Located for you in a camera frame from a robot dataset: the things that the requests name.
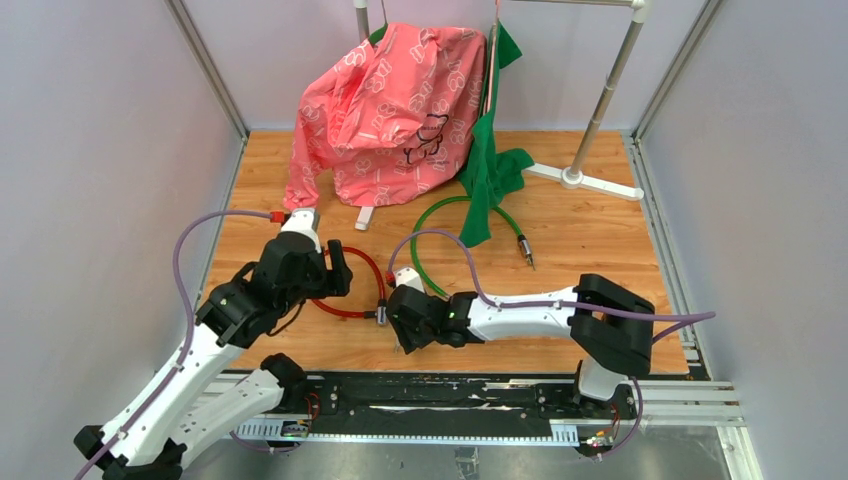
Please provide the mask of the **green cable lock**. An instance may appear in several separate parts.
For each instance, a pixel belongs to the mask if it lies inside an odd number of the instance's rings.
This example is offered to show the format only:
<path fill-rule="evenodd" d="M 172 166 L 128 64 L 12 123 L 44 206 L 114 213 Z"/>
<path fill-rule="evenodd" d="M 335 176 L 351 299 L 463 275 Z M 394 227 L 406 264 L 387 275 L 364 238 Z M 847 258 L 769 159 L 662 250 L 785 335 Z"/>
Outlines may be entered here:
<path fill-rule="evenodd" d="M 470 232 L 468 232 L 467 229 L 464 229 L 463 232 L 459 236 L 455 236 L 455 235 L 451 234 L 450 232 L 440 230 L 440 229 L 425 229 L 424 228 L 424 225 L 425 225 L 425 222 L 427 221 L 427 219 L 433 213 L 435 213 L 437 210 L 441 209 L 442 207 L 449 205 L 449 204 L 453 204 L 453 203 L 460 203 L 460 202 L 470 203 L 471 201 L 472 201 L 472 198 L 469 197 L 469 196 L 453 196 L 453 197 L 448 197 L 448 198 L 437 201 L 436 203 L 431 205 L 427 210 L 425 210 L 421 214 L 421 216 L 417 220 L 416 224 L 414 225 L 412 234 L 408 238 L 408 244 L 410 246 L 411 259 L 412 259 L 413 266 L 414 266 L 415 270 L 422 276 L 422 279 L 423 279 L 423 282 L 425 283 L 425 285 L 428 286 L 436 295 L 438 295 L 441 298 L 447 299 L 449 297 L 449 294 L 443 288 L 441 288 L 439 285 L 437 285 L 436 282 L 429 276 L 429 274 L 424 269 L 424 267 L 421 263 L 421 260 L 419 258 L 419 253 L 418 253 L 418 238 L 420 236 L 426 234 L 426 233 L 431 233 L 431 234 L 439 234 L 439 235 L 442 235 L 442 236 L 447 236 L 450 239 L 453 239 L 455 241 L 455 243 L 460 246 L 460 248 L 464 252 L 467 260 L 469 261 L 469 263 L 471 265 L 473 258 L 471 256 L 470 249 L 475 247 L 475 246 L 480 245 L 482 242 L 488 240 L 491 237 L 491 234 L 488 230 L 488 217 L 489 217 L 488 213 L 485 213 L 482 216 L 482 219 L 483 219 L 483 223 L 482 223 L 483 236 L 480 237 L 479 239 L 477 239 L 477 238 L 472 239 L 473 233 L 476 232 L 475 228 L 472 228 L 470 230 Z M 532 249 L 531 249 L 529 241 L 527 240 L 526 236 L 524 235 L 524 233 L 523 233 L 522 229 L 520 228 L 519 224 L 517 223 L 517 221 L 509 213 L 507 213 L 503 208 L 501 208 L 500 206 L 493 207 L 492 211 L 494 211 L 497 215 L 499 215 L 509 225 L 509 227 L 511 228 L 511 230 L 513 231 L 513 233 L 516 237 L 517 245 L 518 245 L 518 248 L 520 250 L 521 256 L 525 260 L 524 253 L 528 252 L 528 251 L 532 252 Z M 476 268 L 471 265 L 470 269 L 471 269 L 472 279 L 477 280 L 478 275 L 477 275 Z"/>

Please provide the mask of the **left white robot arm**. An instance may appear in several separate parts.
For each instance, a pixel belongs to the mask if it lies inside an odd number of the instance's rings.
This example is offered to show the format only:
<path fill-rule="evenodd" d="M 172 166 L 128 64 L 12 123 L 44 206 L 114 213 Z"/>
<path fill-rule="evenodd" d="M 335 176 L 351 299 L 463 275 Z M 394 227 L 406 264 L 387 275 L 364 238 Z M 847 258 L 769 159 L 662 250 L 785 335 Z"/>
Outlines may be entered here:
<path fill-rule="evenodd" d="M 240 383 L 201 407 L 196 400 L 235 359 L 311 299 L 343 297 L 352 271 L 343 246 L 320 247 L 302 232 L 282 231 L 259 260 L 215 287 L 196 312 L 192 330 L 145 389 L 104 425 L 86 425 L 73 439 L 85 471 L 106 479 L 177 479 L 209 446 L 245 421 L 277 408 L 298 411 L 307 375 L 277 353 Z"/>

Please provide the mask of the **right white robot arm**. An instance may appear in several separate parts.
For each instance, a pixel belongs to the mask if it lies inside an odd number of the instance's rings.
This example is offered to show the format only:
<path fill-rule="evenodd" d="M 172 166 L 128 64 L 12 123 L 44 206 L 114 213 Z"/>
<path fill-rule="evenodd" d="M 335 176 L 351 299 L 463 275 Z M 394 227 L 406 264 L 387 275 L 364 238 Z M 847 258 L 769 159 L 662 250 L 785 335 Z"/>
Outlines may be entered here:
<path fill-rule="evenodd" d="M 543 294 L 491 296 L 428 294 L 420 275 L 405 268 L 389 296 L 385 316 L 410 354 L 431 343 L 462 348 L 508 338 L 570 338 L 587 354 L 577 367 L 571 403 L 596 417 L 618 386 L 651 370 L 654 305 L 597 274 L 575 286 Z"/>

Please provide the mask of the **red cable lock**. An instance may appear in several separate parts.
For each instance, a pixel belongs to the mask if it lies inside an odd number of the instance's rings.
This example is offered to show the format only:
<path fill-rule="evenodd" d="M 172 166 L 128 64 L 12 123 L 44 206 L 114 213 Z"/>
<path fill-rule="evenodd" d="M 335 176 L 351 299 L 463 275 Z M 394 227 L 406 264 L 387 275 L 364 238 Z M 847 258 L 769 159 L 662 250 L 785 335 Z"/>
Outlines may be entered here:
<path fill-rule="evenodd" d="M 352 271 L 349 293 L 344 297 L 308 300 L 305 319 L 328 325 L 385 327 L 387 321 L 379 310 L 387 297 L 382 270 L 362 249 L 343 246 L 344 259 Z"/>

